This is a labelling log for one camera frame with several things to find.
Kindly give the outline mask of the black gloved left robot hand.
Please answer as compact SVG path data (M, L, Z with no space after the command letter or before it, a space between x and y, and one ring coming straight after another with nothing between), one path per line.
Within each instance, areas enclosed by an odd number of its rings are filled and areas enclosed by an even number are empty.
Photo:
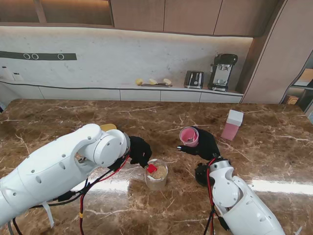
M130 136L130 143L130 164L139 164L145 168L152 155L150 145L144 139L136 136Z

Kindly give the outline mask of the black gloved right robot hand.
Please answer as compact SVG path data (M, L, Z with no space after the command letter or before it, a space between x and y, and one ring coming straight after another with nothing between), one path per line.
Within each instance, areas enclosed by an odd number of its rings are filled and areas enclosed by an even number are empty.
M216 144L215 137L208 131L202 130L193 126L198 131L199 138L198 144L195 147L189 147L185 145L179 145L178 151L182 151L191 155L198 155L202 159L211 161L214 157L221 156L218 146Z

